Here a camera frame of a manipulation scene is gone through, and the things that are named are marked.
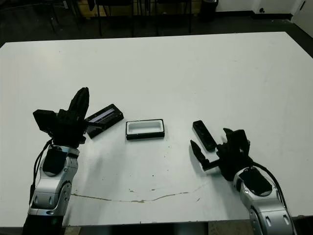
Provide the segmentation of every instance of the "white wall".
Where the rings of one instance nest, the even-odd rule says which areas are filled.
[[[299,10],[300,6],[302,5],[302,3],[304,2],[304,0],[296,0],[292,9],[291,9],[291,13],[293,15],[296,14],[296,12]]]
[[[253,0],[254,13],[258,14],[264,8],[266,14],[289,14],[301,0]]]
[[[253,0],[219,0],[216,11],[251,11]]]
[[[303,0],[219,0],[217,11],[254,11],[268,14],[295,14]]]

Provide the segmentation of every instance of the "chair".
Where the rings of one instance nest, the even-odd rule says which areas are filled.
[[[131,6],[132,10],[132,37],[134,36],[134,1],[133,0],[96,0],[95,4],[97,5],[98,11],[98,20],[99,20],[99,34],[102,36],[101,32],[101,18],[99,6],[102,6],[106,16],[111,16],[111,6]]]
[[[176,4],[176,9],[179,3],[185,3],[184,14],[186,14],[187,5],[189,4],[189,34],[191,33],[191,1],[192,0],[155,0],[155,14],[156,14],[156,34],[158,35],[158,23],[157,23],[157,4],[174,3]]]

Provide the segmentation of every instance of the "chair leg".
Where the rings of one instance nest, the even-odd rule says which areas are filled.
[[[134,1],[132,1],[132,38],[134,37]]]
[[[59,20],[58,20],[57,14],[55,13],[53,3],[51,3],[51,9],[52,9],[52,13],[53,13],[53,17],[55,18],[55,21],[59,24]]]
[[[106,10],[105,5],[103,5],[102,7],[103,7],[103,10],[104,10],[104,13],[106,14],[106,17],[108,17],[109,15],[108,15],[108,13],[107,13],[107,10]]]
[[[77,25],[77,28],[78,30],[80,30],[80,24],[79,24],[79,21],[78,21],[78,15],[77,15],[77,12],[75,10],[75,6],[74,6],[74,3],[72,0],[66,0],[66,3],[67,3],[67,6],[69,8],[69,11],[71,12],[72,16],[73,16],[73,19]]]
[[[156,35],[158,36],[158,22],[157,22],[157,0],[155,0],[155,19],[156,19]]]
[[[102,31],[101,31],[101,18],[100,18],[100,10],[99,10],[99,5],[97,4],[97,11],[98,11],[98,21],[99,21],[99,35],[102,36]]]
[[[139,7],[140,7],[140,15],[142,16],[142,2],[139,0]]]
[[[187,5],[188,5],[188,1],[187,2],[185,2],[185,8],[184,8],[184,15],[186,15],[186,11],[187,11]]]
[[[192,10],[191,10],[191,2],[192,0],[189,0],[189,34],[191,34],[191,19],[192,19]]]

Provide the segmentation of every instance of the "white table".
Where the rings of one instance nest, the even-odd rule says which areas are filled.
[[[34,160],[48,140],[36,109],[67,109],[89,87],[87,116],[114,103],[125,119],[79,150],[65,225],[247,219],[189,140],[202,119],[245,129],[292,216],[313,214],[313,59],[286,33],[8,43],[0,49],[0,227],[22,226]],[[163,118],[163,140],[127,141],[125,121]],[[209,159],[215,154],[206,153]]]

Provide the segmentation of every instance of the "small black box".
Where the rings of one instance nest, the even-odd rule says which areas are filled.
[[[110,104],[109,106],[85,119],[88,122],[95,122],[103,125],[103,129],[90,126],[87,128],[87,133],[92,139],[117,122],[121,121],[123,118],[123,113],[114,104]]]

